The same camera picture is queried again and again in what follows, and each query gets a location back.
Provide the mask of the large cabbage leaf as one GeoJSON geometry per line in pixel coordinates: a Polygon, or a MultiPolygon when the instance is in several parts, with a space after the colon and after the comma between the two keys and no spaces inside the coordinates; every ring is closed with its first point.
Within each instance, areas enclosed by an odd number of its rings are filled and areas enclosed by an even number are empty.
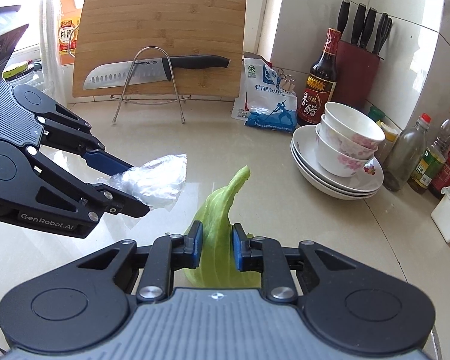
{"type": "Polygon", "coordinates": [[[213,191],[196,212],[194,220],[203,227],[200,264],[187,269],[189,283],[199,289],[249,289],[260,286],[257,272],[240,272],[232,249],[232,224],[228,217],[236,194],[250,177],[248,166],[243,166],[228,185],[213,191]]]}

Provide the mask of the clear plastic bag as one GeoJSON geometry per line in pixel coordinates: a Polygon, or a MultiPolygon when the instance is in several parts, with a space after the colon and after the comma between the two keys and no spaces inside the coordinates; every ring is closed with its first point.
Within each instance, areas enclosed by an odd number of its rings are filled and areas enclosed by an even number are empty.
{"type": "Polygon", "coordinates": [[[171,211],[186,185],[187,161],[186,154],[168,154],[97,182],[130,194],[151,211],[171,211]]]}

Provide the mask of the stack of white plates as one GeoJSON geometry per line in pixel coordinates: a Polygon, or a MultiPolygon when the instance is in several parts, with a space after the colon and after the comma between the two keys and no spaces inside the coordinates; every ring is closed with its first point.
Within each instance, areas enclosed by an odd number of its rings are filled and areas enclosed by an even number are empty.
{"type": "Polygon", "coordinates": [[[319,125],[298,128],[292,135],[290,150],[298,171],[330,197],[367,199],[384,183],[384,172],[375,157],[360,160],[339,152],[322,139],[319,125]]]}

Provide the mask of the bottom floral bowl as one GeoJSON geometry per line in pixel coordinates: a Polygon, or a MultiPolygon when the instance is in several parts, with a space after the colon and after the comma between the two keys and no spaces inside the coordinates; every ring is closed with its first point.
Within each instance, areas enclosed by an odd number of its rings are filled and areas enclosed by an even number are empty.
{"type": "Polygon", "coordinates": [[[315,152],[319,164],[327,172],[339,177],[351,177],[372,160],[372,158],[364,160],[351,158],[333,149],[320,136],[320,128],[321,124],[315,127],[317,137],[317,148],[315,152]]]}

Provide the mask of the floral bowl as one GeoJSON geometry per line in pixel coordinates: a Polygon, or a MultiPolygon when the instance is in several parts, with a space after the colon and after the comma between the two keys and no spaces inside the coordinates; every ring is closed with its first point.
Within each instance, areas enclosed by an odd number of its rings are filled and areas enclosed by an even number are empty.
{"type": "Polygon", "coordinates": [[[375,149],[385,140],[381,127],[361,111],[338,102],[327,102],[324,110],[327,123],[360,146],[375,149]]]}
{"type": "Polygon", "coordinates": [[[322,139],[328,143],[333,149],[339,151],[343,155],[347,155],[355,159],[370,159],[378,147],[368,148],[363,145],[351,141],[348,137],[339,133],[335,128],[333,128],[328,121],[326,121],[326,116],[321,116],[321,128],[319,135],[322,139]]]}
{"type": "Polygon", "coordinates": [[[315,127],[317,137],[317,148],[315,152],[319,164],[327,172],[339,177],[351,177],[372,160],[372,158],[364,160],[351,158],[333,149],[320,136],[320,128],[321,124],[315,127]]]}

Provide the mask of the bamboo cutting board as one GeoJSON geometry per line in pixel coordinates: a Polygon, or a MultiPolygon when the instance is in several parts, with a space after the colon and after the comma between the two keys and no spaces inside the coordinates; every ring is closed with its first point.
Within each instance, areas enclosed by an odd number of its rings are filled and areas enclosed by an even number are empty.
{"type": "Polygon", "coordinates": [[[227,68],[176,69],[175,82],[133,85],[127,94],[235,98],[240,92],[246,0],[84,0],[74,59],[74,97],[119,95],[121,88],[83,89],[105,64],[180,55],[219,55],[227,68]]]}

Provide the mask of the white blue salt bag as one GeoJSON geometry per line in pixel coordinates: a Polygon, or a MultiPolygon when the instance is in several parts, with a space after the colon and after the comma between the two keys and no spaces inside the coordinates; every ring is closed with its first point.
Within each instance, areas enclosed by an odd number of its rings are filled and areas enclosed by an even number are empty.
{"type": "Polygon", "coordinates": [[[246,55],[232,119],[252,128],[293,133],[297,127],[297,96],[293,90],[285,90],[282,81],[262,57],[246,55]]]}

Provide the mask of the middle floral bowl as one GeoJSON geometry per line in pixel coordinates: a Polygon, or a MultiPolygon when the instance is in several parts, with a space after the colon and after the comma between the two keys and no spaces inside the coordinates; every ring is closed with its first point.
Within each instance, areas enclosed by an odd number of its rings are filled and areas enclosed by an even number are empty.
{"type": "Polygon", "coordinates": [[[368,148],[363,145],[351,141],[348,137],[339,133],[335,128],[333,128],[328,121],[326,121],[326,116],[321,116],[321,128],[319,135],[322,139],[328,143],[333,149],[339,151],[343,155],[347,155],[355,159],[370,159],[378,147],[368,148]]]}

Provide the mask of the top floral bowl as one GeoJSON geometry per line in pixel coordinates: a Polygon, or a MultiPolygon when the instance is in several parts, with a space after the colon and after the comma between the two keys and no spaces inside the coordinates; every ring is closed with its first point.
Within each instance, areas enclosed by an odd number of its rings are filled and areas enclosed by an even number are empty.
{"type": "Polygon", "coordinates": [[[360,146],[375,149],[385,140],[381,127],[361,111],[338,102],[327,102],[324,110],[327,123],[360,146]]]}

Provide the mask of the binder clips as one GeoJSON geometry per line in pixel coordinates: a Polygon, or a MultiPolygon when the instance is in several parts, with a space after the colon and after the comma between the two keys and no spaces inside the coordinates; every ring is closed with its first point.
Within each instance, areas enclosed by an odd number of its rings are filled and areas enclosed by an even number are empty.
{"type": "Polygon", "coordinates": [[[279,77],[279,87],[285,92],[293,93],[296,81],[293,76],[286,74],[281,67],[278,67],[275,71],[279,77]]]}

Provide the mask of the dark vinegar bottle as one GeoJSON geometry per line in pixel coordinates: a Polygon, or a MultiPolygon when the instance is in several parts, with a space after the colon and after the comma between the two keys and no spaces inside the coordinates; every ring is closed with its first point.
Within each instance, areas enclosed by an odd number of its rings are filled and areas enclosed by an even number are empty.
{"type": "Polygon", "coordinates": [[[299,125],[316,125],[324,113],[324,106],[332,98],[336,83],[336,58],[341,32],[329,28],[319,59],[311,66],[305,90],[297,101],[299,125]]]}

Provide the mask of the clear glass bottle red cap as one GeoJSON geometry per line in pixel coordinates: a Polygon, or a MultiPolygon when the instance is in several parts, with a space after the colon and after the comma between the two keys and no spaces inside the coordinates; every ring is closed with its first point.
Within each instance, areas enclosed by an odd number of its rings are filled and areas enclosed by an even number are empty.
{"type": "Polygon", "coordinates": [[[416,168],[426,147],[426,134],[432,118],[423,113],[417,119],[414,127],[408,127],[401,132],[393,149],[382,165],[386,189],[399,191],[411,173],[416,168]]]}

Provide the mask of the oil bottle green label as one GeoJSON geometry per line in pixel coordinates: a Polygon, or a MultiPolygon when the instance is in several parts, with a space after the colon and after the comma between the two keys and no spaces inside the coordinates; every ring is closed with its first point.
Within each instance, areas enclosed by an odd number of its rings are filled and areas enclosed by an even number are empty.
{"type": "Polygon", "coordinates": [[[417,194],[423,194],[435,176],[445,165],[450,152],[450,115],[445,119],[433,142],[427,145],[418,164],[410,175],[409,186],[417,194]]]}

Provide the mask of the dark red knife block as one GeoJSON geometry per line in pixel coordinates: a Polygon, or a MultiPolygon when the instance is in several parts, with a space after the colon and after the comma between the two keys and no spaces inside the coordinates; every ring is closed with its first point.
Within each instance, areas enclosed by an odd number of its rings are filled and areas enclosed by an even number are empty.
{"type": "Polygon", "coordinates": [[[379,53],[388,40],[393,25],[383,13],[376,24],[376,10],[360,3],[355,12],[350,41],[338,44],[335,102],[360,109],[371,92],[378,72],[379,53]]]}

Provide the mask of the black handled santoku knife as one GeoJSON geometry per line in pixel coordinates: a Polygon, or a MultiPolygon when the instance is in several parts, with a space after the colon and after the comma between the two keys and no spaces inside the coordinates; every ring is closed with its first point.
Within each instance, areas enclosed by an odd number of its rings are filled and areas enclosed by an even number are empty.
{"type": "Polygon", "coordinates": [[[227,68],[228,58],[218,55],[180,55],[160,58],[137,59],[106,63],[95,67],[88,73],[83,89],[105,89],[125,86],[128,72],[131,71],[129,85],[139,85],[159,81],[171,81],[171,69],[227,68]]]}

